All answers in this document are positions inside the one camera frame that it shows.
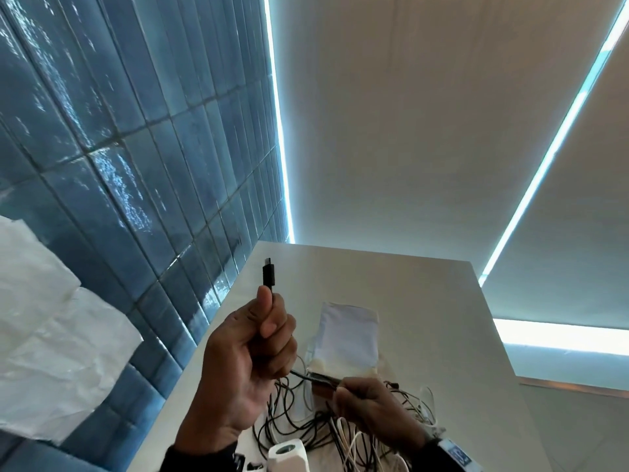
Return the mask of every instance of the white plastic bag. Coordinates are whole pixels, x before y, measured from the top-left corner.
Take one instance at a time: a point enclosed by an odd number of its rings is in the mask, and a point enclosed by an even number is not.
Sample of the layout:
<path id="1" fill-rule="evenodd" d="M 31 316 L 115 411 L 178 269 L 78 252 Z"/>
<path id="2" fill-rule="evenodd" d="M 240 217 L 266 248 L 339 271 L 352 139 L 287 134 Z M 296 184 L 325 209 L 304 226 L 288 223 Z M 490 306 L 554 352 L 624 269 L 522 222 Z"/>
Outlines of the white plastic bag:
<path id="1" fill-rule="evenodd" d="M 142 341 L 22 221 L 0 216 L 0 428 L 61 443 Z"/>

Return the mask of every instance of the left hand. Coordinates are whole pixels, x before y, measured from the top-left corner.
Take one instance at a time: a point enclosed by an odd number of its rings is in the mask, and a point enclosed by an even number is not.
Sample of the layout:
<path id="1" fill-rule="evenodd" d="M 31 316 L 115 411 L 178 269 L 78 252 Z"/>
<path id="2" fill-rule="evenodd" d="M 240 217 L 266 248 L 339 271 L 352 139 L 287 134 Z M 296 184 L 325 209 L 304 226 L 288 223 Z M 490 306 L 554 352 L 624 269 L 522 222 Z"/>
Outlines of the left hand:
<path id="1" fill-rule="evenodd" d="M 295 325 L 284 299 L 260 286 L 255 300 L 232 312 L 210 334 L 199 387 L 175 440 L 178 451 L 218 452 L 253 426 L 274 381 L 295 363 Z"/>

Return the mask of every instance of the right hand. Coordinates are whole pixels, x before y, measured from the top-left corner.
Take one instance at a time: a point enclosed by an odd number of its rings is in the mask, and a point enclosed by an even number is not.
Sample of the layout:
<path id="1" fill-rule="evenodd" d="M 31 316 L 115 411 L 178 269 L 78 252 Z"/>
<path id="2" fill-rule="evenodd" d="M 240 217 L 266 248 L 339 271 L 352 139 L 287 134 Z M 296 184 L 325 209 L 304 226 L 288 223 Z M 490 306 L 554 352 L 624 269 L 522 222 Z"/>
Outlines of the right hand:
<path id="1" fill-rule="evenodd" d="M 387 387 L 374 378 L 345 378 L 334 392 L 334 412 L 362 432 L 407 458 L 428 442 L 428 434 Z"/>

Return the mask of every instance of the white tabletop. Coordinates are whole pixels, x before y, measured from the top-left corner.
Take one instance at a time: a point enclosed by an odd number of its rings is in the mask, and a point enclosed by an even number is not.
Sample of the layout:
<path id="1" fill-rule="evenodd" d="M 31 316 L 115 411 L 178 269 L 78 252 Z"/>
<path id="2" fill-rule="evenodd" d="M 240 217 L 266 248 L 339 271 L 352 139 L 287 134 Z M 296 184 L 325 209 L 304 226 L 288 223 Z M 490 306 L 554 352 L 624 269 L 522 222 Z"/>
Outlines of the white tabletop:
<path id="1" fill-rule="evenodd" d="M 486 472 L 551 472 L 468 262 L 267 242 L 256 245 L 129 471 L 159 469 L 194 396 L 208 335 L 255 296 L 266 257 L 275 264 L 274 291 L 297 319 L 299 342 L 316 333 L 323 301 L 375 310 L 379 349 L 401 387 L 429 386 L 447 436 Z M 248 452 L 249 431 L 240 442 Z"/>

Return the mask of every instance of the sleeve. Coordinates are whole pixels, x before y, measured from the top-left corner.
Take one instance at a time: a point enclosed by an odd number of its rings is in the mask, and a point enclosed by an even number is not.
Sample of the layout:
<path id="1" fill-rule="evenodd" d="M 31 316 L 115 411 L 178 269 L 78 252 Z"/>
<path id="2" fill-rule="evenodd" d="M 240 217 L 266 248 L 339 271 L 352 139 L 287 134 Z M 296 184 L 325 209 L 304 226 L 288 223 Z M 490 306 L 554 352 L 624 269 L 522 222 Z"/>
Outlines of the sleeve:
<path id="1" fill-rule="evenodd" d="M 483 472 L 483 469 L 450 439 L 434 439 L 411 460 L 413 471 Z"/>
<path id="2" fill-rule="evenodd" d="M 164 456 L 160 472 L 237 472 L 234 453 L 236 445 L 228 445 L 222 451 L 205 456 L 191 456 L 175 450 L 174 446 L 170 446 Z"/>

